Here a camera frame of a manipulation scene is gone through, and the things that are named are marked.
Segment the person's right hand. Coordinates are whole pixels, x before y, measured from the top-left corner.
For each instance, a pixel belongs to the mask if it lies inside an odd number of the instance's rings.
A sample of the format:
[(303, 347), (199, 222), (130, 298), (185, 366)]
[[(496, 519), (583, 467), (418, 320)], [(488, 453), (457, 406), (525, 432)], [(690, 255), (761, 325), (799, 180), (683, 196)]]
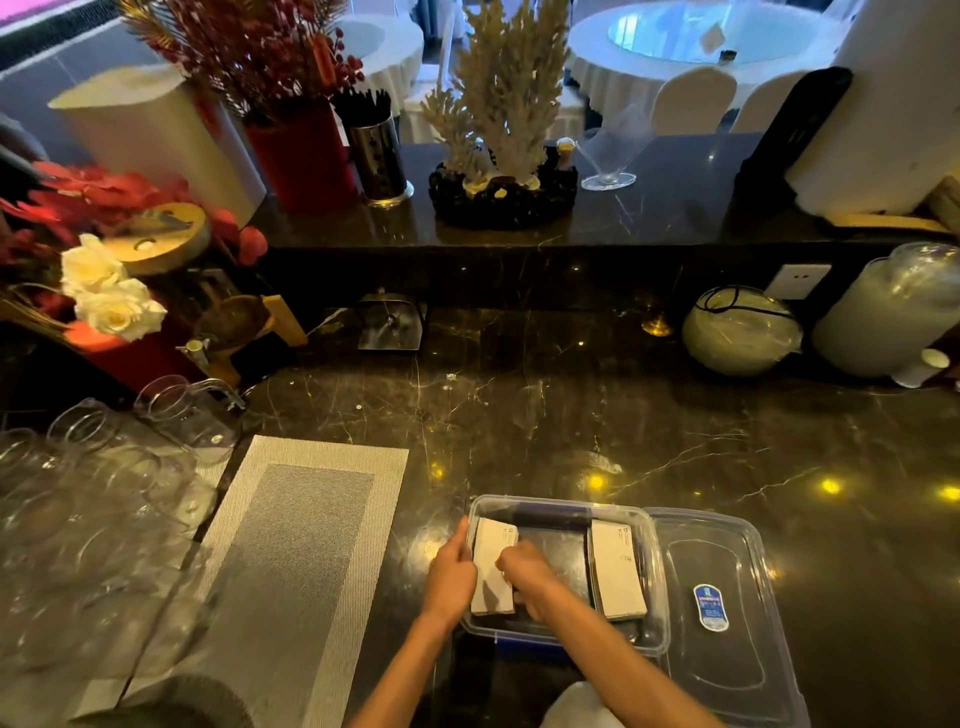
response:
[(495, 562), (535, 620), (553, 624), (558, 598), (567, 588), (544, 554), (528, 540), (505, 547)]

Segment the person's left hand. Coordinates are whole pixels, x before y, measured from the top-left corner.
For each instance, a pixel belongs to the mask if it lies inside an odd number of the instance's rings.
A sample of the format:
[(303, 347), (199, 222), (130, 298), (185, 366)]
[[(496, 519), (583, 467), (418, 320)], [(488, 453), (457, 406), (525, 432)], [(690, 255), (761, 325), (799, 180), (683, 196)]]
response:
[(448, 560), (448, 540), (439, 547), (426, 577), (420, 616), (447, 636), (472, 605), (477, 569), (470, 560)]

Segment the white paper sleeve stack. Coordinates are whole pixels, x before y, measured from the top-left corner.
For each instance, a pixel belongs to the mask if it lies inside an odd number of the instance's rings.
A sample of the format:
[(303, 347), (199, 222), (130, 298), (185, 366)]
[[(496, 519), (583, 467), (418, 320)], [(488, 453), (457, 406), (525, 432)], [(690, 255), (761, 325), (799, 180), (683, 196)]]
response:
[(594, 597), (610, 622), (640, 620), (647, 615), (642, 577), (628, 524), (594, 518), (589, 528)]
[(517, 544), (519, 529), (510, 523), (480, 517), (472, 546), (477, 584), (471, 601), (474, 616), (506, 615), (515, 612), (514, 589), (497, 566), (501, 553)]

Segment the person's left forearm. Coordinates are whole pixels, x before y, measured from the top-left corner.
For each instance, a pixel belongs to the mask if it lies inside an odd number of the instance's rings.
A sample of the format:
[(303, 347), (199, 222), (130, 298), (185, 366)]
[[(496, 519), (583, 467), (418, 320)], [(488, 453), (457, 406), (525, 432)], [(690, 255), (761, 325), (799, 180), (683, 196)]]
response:
[(454, 621), (422, 613), (402, 646), (346, 728), (410, 728), (427, 679), (449, 639)]

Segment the person's right forearm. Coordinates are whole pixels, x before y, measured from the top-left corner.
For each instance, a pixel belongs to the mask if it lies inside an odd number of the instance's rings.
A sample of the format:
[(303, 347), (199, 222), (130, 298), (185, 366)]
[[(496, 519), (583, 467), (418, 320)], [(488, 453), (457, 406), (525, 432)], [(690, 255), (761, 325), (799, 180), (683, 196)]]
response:
[(518, 591), (625, 728), (725, 728), (563, 582)]

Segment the clear plastic storage box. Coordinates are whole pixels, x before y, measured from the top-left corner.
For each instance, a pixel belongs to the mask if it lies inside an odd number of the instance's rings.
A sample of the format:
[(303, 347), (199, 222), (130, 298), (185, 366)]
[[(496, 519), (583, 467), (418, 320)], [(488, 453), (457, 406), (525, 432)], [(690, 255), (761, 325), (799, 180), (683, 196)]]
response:
[[(666, 655), (671, 626), (664, 560), (654, 521), (642, 508), (486, 493), (474, 499), (467, 515), (470, 545), (474, 544), (475, 531), (482, 518), (515, 526), (520, 539), (534, 544), (572, 591), (596, 608), (601, 599), (594, 577), (590, 538), (593, 521), (629, 527), (633, 562), (647, 612), (615, 620), (613, 626), (640, 654), (651, 659)], [(461, 625), (465, 633), (492, 642), (501, 657), (510, 655), (548, 662), (569, 660), (550, 629), (534, 620), (521, 606), (511, 614), (468, 613)]]

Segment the white cloth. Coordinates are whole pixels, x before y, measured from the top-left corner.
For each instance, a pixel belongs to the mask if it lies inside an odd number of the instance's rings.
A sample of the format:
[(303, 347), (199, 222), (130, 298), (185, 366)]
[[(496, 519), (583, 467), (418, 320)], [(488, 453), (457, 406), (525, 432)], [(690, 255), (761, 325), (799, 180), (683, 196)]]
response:
[(546, 710), (538, 728), (625, 728), (587, 681), (567, 687)]

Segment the grey woven placemat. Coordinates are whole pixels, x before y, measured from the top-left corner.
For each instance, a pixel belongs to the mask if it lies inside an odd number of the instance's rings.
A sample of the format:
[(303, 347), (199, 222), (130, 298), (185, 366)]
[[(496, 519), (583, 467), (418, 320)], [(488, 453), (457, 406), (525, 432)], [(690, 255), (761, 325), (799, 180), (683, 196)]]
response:
[(203, 545), (206, 628), (123, 707), (186, 705), (216, 728), (341, 728), (407, 449), (255, 436)]

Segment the metal napkin holder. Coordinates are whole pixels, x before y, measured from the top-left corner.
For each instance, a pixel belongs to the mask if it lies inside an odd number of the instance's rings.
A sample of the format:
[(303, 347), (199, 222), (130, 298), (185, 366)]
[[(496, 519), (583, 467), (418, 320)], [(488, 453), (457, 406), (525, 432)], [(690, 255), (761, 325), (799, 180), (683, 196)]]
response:
[(361, 322), (358, 350), (415, 353), (421, 348), (425, 302), (380, 290), (362, 297), (356, 311)]

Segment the clear plastic box lid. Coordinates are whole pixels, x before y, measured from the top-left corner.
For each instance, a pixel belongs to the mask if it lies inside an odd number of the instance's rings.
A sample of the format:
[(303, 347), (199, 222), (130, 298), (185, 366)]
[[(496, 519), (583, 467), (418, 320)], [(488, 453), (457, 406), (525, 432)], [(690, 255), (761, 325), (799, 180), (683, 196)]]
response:
[(765, 561), (749, 521), (647, 510), (670, 609), (670, 678), (727, 728), (810, 728)]

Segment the clear glass pitcher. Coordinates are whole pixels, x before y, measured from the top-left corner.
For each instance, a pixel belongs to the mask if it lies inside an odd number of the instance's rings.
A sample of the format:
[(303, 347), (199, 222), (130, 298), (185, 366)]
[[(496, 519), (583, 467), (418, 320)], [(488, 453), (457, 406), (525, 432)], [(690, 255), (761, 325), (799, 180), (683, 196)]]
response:
[(190, 382), (168, 374), (149, 382), (137, 395), (135, 414), (189, 451), (198, 462), (229, 458), (242, 436), (247, 403), (217, 378)]

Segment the wooden stand with bowl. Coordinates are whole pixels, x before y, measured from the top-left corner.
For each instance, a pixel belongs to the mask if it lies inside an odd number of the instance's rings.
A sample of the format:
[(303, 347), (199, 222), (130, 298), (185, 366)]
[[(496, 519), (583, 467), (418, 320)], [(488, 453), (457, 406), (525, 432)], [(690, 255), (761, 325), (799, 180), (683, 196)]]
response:
[(176, 347), (208, 378), (239, 390), (290, 363), (307, 332), (281, 295), (238, 295), (214, 301)]

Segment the round glass jar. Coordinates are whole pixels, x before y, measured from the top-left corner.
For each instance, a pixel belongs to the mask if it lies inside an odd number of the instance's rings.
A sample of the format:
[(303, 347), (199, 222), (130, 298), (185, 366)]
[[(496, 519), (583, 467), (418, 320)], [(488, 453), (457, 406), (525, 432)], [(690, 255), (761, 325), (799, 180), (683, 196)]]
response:
[(740, 285), (716, 286), (697, 298), (680, 338), (704, 368), (732, 378), (751, 378), (802, 348), (804, 330), (778, 299)]

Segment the black woven basket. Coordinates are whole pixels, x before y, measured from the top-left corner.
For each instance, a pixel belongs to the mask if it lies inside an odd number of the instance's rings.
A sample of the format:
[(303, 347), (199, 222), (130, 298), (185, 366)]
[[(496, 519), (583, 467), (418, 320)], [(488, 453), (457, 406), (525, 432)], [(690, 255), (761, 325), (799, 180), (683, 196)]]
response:
[(580, 186), (573, 164), (560, 166), (556, 148), (536, 171), (539, 188), (531, 189), (505, 177), (469, 195), (464, 175), (439, 164), (428, 176), (428, 193), (438, 221), (457, 229), (513, 232), (541, 227), (569, 215)]

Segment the red box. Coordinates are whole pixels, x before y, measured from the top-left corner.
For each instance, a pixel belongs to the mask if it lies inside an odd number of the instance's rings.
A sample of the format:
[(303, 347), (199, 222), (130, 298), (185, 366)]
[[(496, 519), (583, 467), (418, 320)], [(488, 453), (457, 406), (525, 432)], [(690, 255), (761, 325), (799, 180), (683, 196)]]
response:
[(82, 321), (67, 324), (63, 337), (88, 363), (134, 393), (166, 376), (179, 376), (189, 383), (206, 378), (179, 350), (190, 338), (190, 329), (177, 317), (167, 316), (160, 331), (133, 342), (100, 333)]

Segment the group of clear drinking glasses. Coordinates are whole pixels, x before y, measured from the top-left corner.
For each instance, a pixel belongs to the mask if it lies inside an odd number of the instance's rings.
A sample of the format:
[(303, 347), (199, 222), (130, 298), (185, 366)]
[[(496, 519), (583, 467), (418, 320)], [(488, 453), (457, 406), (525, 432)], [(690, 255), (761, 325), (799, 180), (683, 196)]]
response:
[(86, 398), (45, 434), (0, 431), (0, 716), (110, 708), (205, 628), (195, 593), (230, 449), (188, 446)]

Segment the black metal straw holder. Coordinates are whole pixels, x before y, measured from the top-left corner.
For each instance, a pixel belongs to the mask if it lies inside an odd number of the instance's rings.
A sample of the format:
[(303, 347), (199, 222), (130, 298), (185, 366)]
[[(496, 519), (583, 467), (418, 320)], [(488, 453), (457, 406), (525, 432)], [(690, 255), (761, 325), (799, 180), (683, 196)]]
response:
[(402, 145), (392, 116), (371, 126), (347, 127), (347, 141), (365, 203), (391, 210), (415, 191), (403, 168)]

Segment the red vase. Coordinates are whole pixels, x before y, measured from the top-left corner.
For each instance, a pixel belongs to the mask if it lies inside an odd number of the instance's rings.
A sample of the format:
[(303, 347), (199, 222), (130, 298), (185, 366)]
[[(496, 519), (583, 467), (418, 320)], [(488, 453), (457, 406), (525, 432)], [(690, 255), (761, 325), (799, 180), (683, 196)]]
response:
[(243, 129), (283, 212), (335, 213), (357, 201), (354, 171), (327, 100), (285, 121), (270, 126), (245, 122)]

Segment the clear cocktail glass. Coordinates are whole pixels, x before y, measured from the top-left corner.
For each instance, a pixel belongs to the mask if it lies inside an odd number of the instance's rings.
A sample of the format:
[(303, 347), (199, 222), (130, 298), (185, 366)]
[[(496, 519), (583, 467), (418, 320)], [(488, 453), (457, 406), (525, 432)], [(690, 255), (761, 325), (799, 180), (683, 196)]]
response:
[(628, 166), (655, 137), (649, 114), (635, 103), (622, 108), (617, 116), (605, 119), (601, 127), (586, 132), (578, 142), (578, 149), (591, 165), (593, 174), (581, 179), (581, 188), (595, 192), (629, 188), (637, 176), (627, 171)]

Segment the round golden wooden ornament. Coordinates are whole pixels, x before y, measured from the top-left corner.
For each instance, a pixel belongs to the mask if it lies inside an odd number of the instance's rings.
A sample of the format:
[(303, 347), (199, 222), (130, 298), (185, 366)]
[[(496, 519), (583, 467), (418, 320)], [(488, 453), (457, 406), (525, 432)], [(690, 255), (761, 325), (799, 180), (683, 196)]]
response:
[(134, 278), (186, 268), (210, 248), (210, 242), (207, 213), (188, 202), (151, 207), (102, 238), (105, 248)]

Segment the white artificial roses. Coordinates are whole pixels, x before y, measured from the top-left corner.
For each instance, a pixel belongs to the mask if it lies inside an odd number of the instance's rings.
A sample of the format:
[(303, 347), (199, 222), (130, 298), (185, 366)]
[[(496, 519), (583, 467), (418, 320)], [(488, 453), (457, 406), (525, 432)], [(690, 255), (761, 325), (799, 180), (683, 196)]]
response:
[(162, 330), (167, 309), (96, 235), (82, 233), (60, 256), (61, 292), (77, 319), (99, 334), (138, 341)]

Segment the bunch of black straws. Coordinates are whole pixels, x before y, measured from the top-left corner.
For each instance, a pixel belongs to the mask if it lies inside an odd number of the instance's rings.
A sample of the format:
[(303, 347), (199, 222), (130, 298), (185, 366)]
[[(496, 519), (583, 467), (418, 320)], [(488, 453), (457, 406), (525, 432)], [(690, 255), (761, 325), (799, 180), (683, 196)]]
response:
[(392, 97), (385, 89), (341, 89), (329, 99), (342, 127), (358, 129), (374, 127), (392, 120)]

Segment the white coral decoration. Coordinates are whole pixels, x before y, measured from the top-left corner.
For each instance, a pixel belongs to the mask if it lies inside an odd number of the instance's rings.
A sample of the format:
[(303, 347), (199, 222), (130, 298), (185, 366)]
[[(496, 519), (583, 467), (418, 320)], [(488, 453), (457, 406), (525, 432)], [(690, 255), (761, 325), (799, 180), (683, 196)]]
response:
[(547, 132), (560, 110), (569, 0), (503, 0), (465, 10), (469, 39), (452, 79), (420, 104), (447, 149), (443, 168), (472, 199), (496, 180), (538, 189)]

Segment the small white cup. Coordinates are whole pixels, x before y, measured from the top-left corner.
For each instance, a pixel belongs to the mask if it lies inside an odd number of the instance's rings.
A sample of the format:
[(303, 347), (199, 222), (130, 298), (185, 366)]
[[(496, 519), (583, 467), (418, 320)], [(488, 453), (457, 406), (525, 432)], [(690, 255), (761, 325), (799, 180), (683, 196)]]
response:
[(926, 347), (908, 364), (889, 374), (889, 377), (897, 386), (914, 390), (921, 388), (950, 366), (951, 359), (947, 354), (939, 349)]

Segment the large frosted glass jar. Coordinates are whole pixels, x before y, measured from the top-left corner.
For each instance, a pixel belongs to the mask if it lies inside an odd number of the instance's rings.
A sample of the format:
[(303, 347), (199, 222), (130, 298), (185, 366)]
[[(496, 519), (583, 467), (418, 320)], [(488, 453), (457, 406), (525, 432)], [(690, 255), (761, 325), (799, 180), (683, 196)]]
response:
[(865, 266), (812, 329), (815, 352), (861, 379), (894, 374), (960, 324), (960, 247), (916, 242)]

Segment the round white clothed table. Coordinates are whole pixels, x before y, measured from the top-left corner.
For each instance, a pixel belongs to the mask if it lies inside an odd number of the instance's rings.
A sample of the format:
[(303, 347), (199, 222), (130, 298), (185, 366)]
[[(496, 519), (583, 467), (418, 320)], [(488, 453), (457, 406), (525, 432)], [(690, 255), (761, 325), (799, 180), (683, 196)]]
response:
[(366, 86), (387, 91), (391, 115), (399, 117), (422, 67), (425, 37), (409, 18), (378, 13), (348, 14), (339, 20), (344, 49), (363, 65)]

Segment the white covered chair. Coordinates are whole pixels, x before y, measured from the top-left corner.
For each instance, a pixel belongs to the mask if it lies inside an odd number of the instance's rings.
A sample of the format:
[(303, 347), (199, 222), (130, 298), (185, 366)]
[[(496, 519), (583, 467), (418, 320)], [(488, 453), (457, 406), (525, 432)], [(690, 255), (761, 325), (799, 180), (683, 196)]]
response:
[(807, 70), (793, 71), (759, 84), (739, 108), (729, 133), (732, 135), (765, 133), (786, 103), (791, 91), (807, 74)]
[(737, 79), (713, 66), (697, 67), (667, 80), (654, 99), (655, 134), (658, 137), (715, 134), (737, 90)]

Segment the white slanted box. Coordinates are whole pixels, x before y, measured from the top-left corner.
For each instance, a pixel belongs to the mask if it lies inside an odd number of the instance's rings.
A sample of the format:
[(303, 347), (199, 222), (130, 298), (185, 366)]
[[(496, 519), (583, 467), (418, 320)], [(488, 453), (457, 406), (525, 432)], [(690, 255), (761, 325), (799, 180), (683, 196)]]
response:
[(233, 118), (170, 63), (103, 71), (47, 107), (109, 172), (158, 187), (183, 180), (198, 203), (230, 211), (239, 224), (267, 195)]

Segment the red artificial flowers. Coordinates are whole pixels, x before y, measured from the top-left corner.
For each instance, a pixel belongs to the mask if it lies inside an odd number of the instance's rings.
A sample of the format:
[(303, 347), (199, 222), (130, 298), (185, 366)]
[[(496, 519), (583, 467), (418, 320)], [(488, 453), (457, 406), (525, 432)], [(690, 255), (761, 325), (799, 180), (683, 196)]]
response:
[(61, 288), (62, 252), (79, 235), (110, 237), (126, 221), (168, 203), (201, 207), (211, 242), (200, 257), (171, 273), (136, 277), (174, 317), (198, 319), (214, 302), (238, 295), (273, 295), (261, 272), (269, 245), (252, 224), (225, 208), (193, 199), (182, 179), (157, 186), (138, 173), (38, 161), (0, 166), (0, 319), (32, 318), (63, 330), (76, 320)]

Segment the black menu folder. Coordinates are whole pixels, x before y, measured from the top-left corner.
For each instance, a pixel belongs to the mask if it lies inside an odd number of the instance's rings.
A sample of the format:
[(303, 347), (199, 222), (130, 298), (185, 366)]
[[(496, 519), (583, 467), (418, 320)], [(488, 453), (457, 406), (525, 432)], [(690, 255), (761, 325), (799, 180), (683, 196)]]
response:
[(831, 66), (799, 78), (753, 153), (742, 162), (734, 179), (736, 202), (757, 212), (794, 204), (797, 193), (786, 174), (833, 114), (854, 75), (848, 67)]

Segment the red berry branch bouquet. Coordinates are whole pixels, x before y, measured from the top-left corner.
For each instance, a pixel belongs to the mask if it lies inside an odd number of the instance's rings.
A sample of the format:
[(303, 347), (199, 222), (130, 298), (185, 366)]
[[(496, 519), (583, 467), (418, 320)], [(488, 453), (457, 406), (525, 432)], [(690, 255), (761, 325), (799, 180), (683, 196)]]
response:
[(365, 82), (347, 0), (112, 0), (126, 27), (248, 128), (289, 124)]

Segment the round table with glass turntable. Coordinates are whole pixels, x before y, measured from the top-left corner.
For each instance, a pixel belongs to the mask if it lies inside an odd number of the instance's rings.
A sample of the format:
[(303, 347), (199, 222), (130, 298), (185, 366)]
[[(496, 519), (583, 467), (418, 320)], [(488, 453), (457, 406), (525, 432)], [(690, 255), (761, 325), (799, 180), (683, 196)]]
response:
[(566, 68), (594, 112), (653, 111), (666, 83), (702, 67), (736, 81), (738, 109), (776, 77), (829, 67), (854, 12), (817, 10), (786, 0), (639, 0), (574, 23)]

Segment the white pillar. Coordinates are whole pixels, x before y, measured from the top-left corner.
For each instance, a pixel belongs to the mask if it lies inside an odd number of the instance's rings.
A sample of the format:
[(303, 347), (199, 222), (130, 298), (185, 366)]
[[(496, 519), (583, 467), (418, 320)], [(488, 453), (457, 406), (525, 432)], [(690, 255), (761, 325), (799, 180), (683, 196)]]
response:
[(818, 216), (912, 213), (960, 164), (960, 0), (865, 0), (850, 86), (786, 182)]

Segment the white wall socket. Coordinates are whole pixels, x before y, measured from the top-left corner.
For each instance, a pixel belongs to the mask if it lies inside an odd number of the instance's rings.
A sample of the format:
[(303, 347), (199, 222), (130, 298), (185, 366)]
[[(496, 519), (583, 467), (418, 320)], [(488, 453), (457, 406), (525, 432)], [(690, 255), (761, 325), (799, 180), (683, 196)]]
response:
[(779, 301), (801, 301), (831, 272), (829, 263), (783, 264), (764, 289), (764, 296)]

